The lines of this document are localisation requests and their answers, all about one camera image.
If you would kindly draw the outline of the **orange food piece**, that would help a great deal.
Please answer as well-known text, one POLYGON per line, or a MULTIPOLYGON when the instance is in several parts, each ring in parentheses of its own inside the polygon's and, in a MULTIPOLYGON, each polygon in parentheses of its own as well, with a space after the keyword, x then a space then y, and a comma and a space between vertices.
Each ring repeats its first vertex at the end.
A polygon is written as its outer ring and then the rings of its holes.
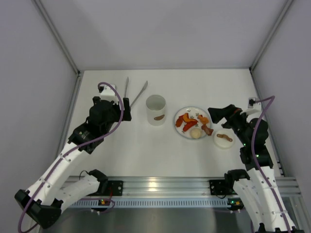
POLYGON ((209 119, 207 117, 204 117, 203 115, 198 115, 197 117, 200 122, 203 124, 203 125, 206 125, 209 123, 209 119))

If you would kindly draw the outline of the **brown meat piece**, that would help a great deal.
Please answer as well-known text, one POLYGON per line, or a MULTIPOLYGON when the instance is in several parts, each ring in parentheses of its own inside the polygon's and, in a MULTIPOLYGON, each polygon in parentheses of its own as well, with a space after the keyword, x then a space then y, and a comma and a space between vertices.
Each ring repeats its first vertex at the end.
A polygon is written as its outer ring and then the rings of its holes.
POLYGON ((206 124, 203 124, 201 126, 201 129, 208 135, 208 136, 211 136, 212 133, 213 133, 213 129, 209 128, 206 124))

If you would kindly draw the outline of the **round white bun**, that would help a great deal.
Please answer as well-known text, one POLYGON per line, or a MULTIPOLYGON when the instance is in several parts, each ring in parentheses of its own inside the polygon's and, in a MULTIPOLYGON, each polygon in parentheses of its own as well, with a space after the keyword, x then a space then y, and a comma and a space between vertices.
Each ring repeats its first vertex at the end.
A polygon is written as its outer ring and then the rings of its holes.
POLYGON ((190 131, 190 136, 193 139, 199 139, 202 136, 202 130, 196 128, 190 131))

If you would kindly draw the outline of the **red orange food slices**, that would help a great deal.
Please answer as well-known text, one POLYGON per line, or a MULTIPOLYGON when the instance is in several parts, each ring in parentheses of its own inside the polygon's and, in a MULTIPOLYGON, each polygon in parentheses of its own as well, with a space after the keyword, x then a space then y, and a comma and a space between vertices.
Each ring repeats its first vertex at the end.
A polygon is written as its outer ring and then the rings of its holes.
POLYGON ((188 113, 184 113, 183 115, 179 116, 176 120, 175 127, 179 128, 184 123, 182 132, 188 131, 191 127, 197 125, 198 121, 194 118, 190 118, 188 113))

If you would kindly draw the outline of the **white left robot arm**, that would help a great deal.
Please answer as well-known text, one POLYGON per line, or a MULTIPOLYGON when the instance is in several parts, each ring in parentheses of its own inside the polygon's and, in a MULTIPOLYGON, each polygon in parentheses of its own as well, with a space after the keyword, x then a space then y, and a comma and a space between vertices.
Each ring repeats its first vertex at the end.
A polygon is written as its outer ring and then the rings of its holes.
POLYGON ((68 207, 85 196, 108 193, 108 177, 97 169, 63 187, 72 171, 115 130, 114 123, 132 119, 128 98, 123 98, 122 104, 100 97, 92 100, 88 117, 74 129, 56 160, 33 185, 15 194, 22 215, 28 215, 43 229, 51 227, 68 207))

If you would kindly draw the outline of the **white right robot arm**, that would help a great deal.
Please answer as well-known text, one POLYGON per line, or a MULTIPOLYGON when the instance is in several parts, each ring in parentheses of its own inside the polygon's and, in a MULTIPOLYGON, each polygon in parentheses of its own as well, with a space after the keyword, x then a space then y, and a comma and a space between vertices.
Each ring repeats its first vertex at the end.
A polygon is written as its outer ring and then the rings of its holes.
POLYGON ((247 113, 231 104, 209 108, 214 124, 222 119, 224 129, 232 129, 242 143, 240 158, 245 169, 230 170, 225 182, 241 199, 253 227, 259 233, 299 233, 290 218, 278 189, 274 164, 265 145, 268 124, 262 117, 247 121, 247 113))

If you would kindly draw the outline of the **white cylindrical lunch container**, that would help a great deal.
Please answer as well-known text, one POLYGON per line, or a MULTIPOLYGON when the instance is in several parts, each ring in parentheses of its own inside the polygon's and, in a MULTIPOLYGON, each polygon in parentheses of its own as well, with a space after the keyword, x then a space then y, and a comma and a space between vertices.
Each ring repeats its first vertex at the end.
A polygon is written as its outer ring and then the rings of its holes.
POLYGON ((166 117, 166 100, 161 95, 151 95, 146 100, 147 121, 153 126, 161 126, 166 117))

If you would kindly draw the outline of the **white round container lid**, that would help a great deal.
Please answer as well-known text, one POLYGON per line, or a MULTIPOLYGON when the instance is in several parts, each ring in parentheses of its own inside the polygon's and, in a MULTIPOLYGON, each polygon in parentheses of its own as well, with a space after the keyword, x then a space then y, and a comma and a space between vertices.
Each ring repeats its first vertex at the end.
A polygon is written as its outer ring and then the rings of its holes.
POLYGON ((221 149, 229 149, 235 144, 235 135, 230 130, 221 129, 214 134, 213 142, 221 149))

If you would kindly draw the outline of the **white patterned plate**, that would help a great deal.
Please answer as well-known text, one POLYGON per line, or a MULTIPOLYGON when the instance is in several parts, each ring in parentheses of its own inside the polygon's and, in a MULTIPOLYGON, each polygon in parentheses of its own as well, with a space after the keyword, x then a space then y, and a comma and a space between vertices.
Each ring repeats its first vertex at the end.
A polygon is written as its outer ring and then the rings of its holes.
POLYGON ((202 139, 212 134, 211 117, 207 111, 195 107, 183 107, 173 117, 173 128, 183 138, 202 139))

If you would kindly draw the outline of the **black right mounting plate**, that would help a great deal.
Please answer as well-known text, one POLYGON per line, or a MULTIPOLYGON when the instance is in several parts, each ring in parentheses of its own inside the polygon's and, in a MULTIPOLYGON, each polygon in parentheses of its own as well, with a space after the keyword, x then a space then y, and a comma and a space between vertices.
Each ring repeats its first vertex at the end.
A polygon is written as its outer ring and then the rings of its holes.
POLYGON ((209 180, 208 182, 211 195, 223 197, 236 194, 236 192, 225 182, 225 180, 209 180))

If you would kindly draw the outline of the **black mounting plate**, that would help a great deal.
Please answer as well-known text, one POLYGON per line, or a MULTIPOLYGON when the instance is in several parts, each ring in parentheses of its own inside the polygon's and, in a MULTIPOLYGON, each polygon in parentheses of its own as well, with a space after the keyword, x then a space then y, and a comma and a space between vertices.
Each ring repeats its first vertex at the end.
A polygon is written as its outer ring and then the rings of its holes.
POLYGON ((100 182, 99 188, 90 196, 122 196, 123 181, 104 181, 100 182))
POLYGON ((209 180, 208 182, 211 195, 223 197, 236 194, 236 192, 225 182, 225 180, 209 180))

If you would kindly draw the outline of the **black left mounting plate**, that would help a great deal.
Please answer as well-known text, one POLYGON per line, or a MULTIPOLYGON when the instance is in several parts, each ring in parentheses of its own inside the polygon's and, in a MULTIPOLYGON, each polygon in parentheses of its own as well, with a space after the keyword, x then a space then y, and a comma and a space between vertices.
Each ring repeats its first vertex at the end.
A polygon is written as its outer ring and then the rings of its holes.
POLYGON ((122 196, 123 181, 104 181, 100 182, 99 188, 90 196, 122 196))

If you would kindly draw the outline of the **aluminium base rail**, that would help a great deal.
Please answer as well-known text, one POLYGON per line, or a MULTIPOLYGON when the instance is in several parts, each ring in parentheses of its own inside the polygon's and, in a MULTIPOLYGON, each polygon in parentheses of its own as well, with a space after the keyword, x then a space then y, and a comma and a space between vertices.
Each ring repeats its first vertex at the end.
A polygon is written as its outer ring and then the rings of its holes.
MULTIPOLYGON (((109 181, 122 181, 122 197, 130 198, 173 198, 211 196, 210 183, 224 180, 222 177, 109 177, 109 181)), ((79 181, 78 176, 70 176, 62 187, 79 181)), ((275 180, 282 197, 301 197, 295 178, 277 177, 275 180)))

